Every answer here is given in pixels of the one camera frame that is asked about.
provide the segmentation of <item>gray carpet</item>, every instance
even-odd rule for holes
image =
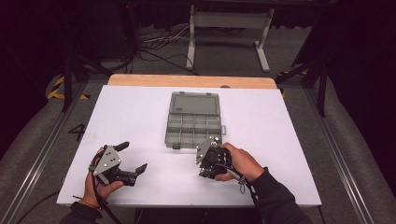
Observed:
[[[200,75],[205,76],[276,77],[278,72],[290,70],[290,65],[308,33],[309,29],[301,28],[271,29],[264,45],[271,72],[265,74],[262,72],[252,45],[253,41],[257,40],[256,37],[260,36],[260,32],[244,30],[239,35],[229,35],[219,30],[202,31],[197,36],[194,67]],[[187,46],[188,41],[180,39],[163,49],[151,52],[165,58],[179,53],[187,54]],[[145,59],[157,60],[146,53],[141,55]],[[186,64],[184,56],[176,56],[169,61],[180,66]],[[189,72],[163,61],[147,62],[135,58],[132,73],[186,75]],[[326,223],[360,223],[329,153],[329,144],[315,118],[316,111],[309,105],[305,90],[298,85],[299,79],[299,77],[294,77],[281,87],[285,90],[285,104],[323,202],[323,216]],[[61,129],[55,148],[35,183],[32,193],[26,203],[21,206],[22,214],[37,201],[61,188],[62,179],[78,148],[78,135],[68,132],[80,123],[88,124],[96,99],[104,84],[106,84],[106,79],[101,75],[93,76],[87,84],[83,93],[89,94],[91,99],[78,100]],[[396,201],[361,134],[338,102],[331,82],[328,83],[325,106],[326,120],[329,122],[337,144],[342,149],[346,163],[355,177],[374,223],[396,223],[394,213]],[[61,114],[62,107],[63,100],[50,99],[49,103],[26,125],[0,161],[0,170],[2,170],[0,173],[2,183],[0,185],[0,198],[2,198],[0,214],[6,213],[35,162],[35,158],[45,145],[47,137]],[[69,208],[60,206],[55,201],[56,197],[46,200],[22,223],[58,223],[62,216],[69,212]],[[133,223],[133,208],[112,207],[112,210],[122,223]],[[322,222],[316,207],[304,208],[304,211],[314,223]],[[98,222],[112,223],[106,213],[103,214],[104,218]]]

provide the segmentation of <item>white metal frame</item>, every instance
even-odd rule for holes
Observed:
[[[256,51],[259,56],[263,72],[269,72],[270,67],[264,54],[263,45],[268,34],[274,10],[268,13],[228,13],[228,12],[199,12],[191,6],[190,12],[190,42],[187,56],[188,69],[192,69],[195,54],[195,27],[228,27],[228,28],[250,28],[262,29],[262,38],[255,41]]]

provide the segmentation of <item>aluminum rail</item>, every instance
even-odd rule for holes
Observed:
[[[355,179],[353,178],[352,173],[350,173],[347,167],[347,163],[344,160],[340,147],[337,145],[334,136],[332,135],[329,124],[327,123],[327,120],[320,115],[317,109],[317,99],[314,91],[312,89],[305,89],[304,91],[306,98],[312,106],[312,109],[315,110],[315,115],[318,119],[318,123],[320,124],[320,127],[328,140],[332,160],[334,161],[338,174],[341,176],[341,180],[344,183],[346,192],[349,196],[350,201],[352,202],[352,205],[356,211],[356,214],[358,215],[360,222],[364,224],[374,223],[370,212],[368,211],[367,206],[363,198],[361,197],[361,193],[358,189],[358,186],[356,185]]]
[[[59,139],[60,132],[64,127],[64,124],[70,116],[70,113],[73,111],[76,102],[78,101],[78,97],[83,93],[86,86],[86,83],[76,84],[72,103],[66,111],[61,113],[60,117],[57,119],[55,126],[49,135],[49,138],[42,147],[40,153],[37,156],[37,159],[35,159],[35,163],[32,165],[32,168],[26,175],[20,189],[18,190],[18,193],[15,195],[14,200],[10,204],[0,223],[13,224],[17,221],[21,209],[23,208],[24,204],[32,193],[32,190],[35,187],[35,183],[37,182],[38,178],[44,170],[44,167],[47,164],[47,161],[50,158],[50,155]]]

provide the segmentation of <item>person's left hand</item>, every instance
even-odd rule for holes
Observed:
[[[101,196],[104,200],[108,198],[108,196],[116,191],[117,189],[121,188],[123,186],[122,181],[114,181],[113,183],[109,185],[101,184],[99,180],[96,178],[96,184],[97,184],[97,191],[99,196]],[[92,172],[88,172],[87,177],[85,178],[85,191],[84,191],[84,197],[81,199],[84,203],[88,203],[92,206],[99,207],[99,204],[96,200],[95,193],[93,191],[93,186],[92,186]]]

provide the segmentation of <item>table leg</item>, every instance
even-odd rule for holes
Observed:
[[[194,38],[194,15],[195,15],[195,8],[191,6],[190,11],[190,42],[189,42],[189,51],[187,53],[187,69],[192,69],[194,66],[194,54],[195,54],[195,38]]]
[[[259,56],[259,60],[260,60],[260,64],[262,65],[263,72],[270,71],[270,67],[268,65],[267,58],[265,57],[264,50],[262,49],[262,47],[264,46],[264,41],[265,38],[267,37],[273,14],[274,14],[274,10],[269,9],[267,16],[265,18],[264,25],[262,27],[262,39],[260,41],[255,41],[257,55]]]

